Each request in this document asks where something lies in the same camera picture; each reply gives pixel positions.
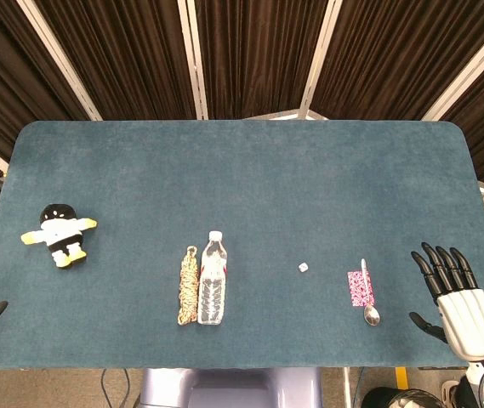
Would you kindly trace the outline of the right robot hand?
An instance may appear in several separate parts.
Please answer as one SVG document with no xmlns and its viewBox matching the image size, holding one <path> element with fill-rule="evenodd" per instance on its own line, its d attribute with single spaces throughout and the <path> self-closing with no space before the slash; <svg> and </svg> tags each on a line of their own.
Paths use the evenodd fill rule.
<svg viewBox="0 0 484 408">
<path fill-rule="evenodd" d="M 411 321 L 426 334 L 449 345 L 461 360 L 484 360 L 484 290 L 475 279 L 466 257 L 457 248 L 433 247 L 411 252 L 441 317 L 441 326 L 411 312 Z"/>
</svg>

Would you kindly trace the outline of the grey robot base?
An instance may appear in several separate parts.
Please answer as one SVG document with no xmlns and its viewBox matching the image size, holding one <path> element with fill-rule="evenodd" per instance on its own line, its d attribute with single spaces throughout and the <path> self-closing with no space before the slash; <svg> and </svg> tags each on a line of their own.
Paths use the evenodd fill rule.
<svg viewBox="0 0 484 408">
<path fill-rule="evenodd" d="M 137 408 L 322 408 L 317 367 L 146 368 Z"/>
</svg>

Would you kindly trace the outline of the metal spoon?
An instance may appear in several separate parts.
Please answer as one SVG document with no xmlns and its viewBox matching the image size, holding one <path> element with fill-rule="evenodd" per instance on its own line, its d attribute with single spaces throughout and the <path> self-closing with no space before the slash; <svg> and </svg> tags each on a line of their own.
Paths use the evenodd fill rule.
<svg viewBox="0 0 484 408">
<path fill-rule="evenodd" d="M 370 326 L 377 326 L 380 323 L 380 315 L 378 310 L 373 305 L 372 299 L 370 298 L 370 285 L 368 283 L 368 269 L 366 260 L 363 258 L 361 260 L 362 268 L 362 278 L 365 286 L 365 306 L 363 310 L 363 318 L 367 324 Z"/>
</svg>

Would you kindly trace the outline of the black trash bin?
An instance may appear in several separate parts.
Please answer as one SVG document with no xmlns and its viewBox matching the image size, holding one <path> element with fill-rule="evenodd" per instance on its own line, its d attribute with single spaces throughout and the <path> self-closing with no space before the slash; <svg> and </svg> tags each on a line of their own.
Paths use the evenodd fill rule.
<svg viewBox="0 0 484 408">
<path fill-rule="evenodd" d="M 361 408 L 446 408 L 433 394 L 417 389 L 377 387 L 362 399 Z"/>
</svg>

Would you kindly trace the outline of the black white plush toy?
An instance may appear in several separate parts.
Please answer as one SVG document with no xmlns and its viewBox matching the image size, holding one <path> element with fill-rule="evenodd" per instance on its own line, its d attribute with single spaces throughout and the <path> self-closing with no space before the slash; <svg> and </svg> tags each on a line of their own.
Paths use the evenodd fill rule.
<svg viewBox="0 0 484 408">
<path fill-rule="evenodd" d="M 96 220 L 78 218 L 70 205 L 54 203 L 42 210 L 39 222 L 40 230 L 20 236 L 25 245 L 44 243 L 59 269 L 70 268 L 87 257 L 83 250 L 83 231 L 96 228 Z"/>
</svg>

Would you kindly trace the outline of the pink patterned packet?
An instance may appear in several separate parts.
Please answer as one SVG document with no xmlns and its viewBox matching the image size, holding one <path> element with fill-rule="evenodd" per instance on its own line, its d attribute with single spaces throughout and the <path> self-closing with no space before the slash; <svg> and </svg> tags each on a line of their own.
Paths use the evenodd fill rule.
<svg viewBox="0 0 484 408">
<path fill-rule="evenodd" d="M 347 273 L 348 286 L 350 290 L 350 300 L 353 307 L 364 307 L 365 306 L 365 286 L 362 278 L 362 271 L 350 271 Z M 370 285 L 370 298 L 374 303 L 373 286 L 371 281 L 370 272 L 368 271 L 368 283 Z"/>
</svg>

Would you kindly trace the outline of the clear plastic water bottle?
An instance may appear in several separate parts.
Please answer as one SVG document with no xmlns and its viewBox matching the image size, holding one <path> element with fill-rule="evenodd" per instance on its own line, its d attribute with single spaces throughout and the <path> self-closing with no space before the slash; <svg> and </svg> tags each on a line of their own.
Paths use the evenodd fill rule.
<svg viewBox="0 0 484 408">
<path fill-rule="evenodd" d="M 219 325 L 224 316 L 227 251 L 222 239 L 221 231 L 210 231 L 202 252 L 197 310 L 201 325 Z"/>
</svg>

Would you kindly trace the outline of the blue felt table mat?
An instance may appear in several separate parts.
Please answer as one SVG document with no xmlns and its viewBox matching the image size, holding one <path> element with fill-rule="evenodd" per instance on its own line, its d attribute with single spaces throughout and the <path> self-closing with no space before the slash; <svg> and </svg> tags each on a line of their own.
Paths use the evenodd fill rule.
<svg viewBox="0 0 484 408">
<path fill-rule="evenodd" d="M 20 238 L 54 203 L 98 222 L 67 269 Z M 216 326 L 197 322 L 212 230 Z M 450 122 L 33 122 L 0 195 L 0 369 L 456 366 L 408 316 L 441 321 L 422 242 L 458 248 L 484 290 L 484 203 Z M 377 326 L 351 305 L 363 258 Z"/>
</svg>

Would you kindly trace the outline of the dark brown curtain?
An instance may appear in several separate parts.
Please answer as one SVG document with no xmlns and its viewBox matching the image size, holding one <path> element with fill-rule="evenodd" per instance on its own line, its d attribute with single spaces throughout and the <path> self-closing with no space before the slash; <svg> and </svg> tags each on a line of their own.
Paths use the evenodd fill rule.
<svg viewBox="0 0 484 408">
<path fill-rule="evenodd" d="M 106 120 L 193 119 L 176 0 L 34 0 Z M 297 109 L 327 0 L 195 0 L 212 119 Z M 420 120 L 484 45 L 484 0 L 343 0 L 310 108 Z M 16 0 L 0 0 L 0 157 L 37 120 L 87 113 Z M 444 114 L 484 182 L 484 71 Z"/>
</svg>

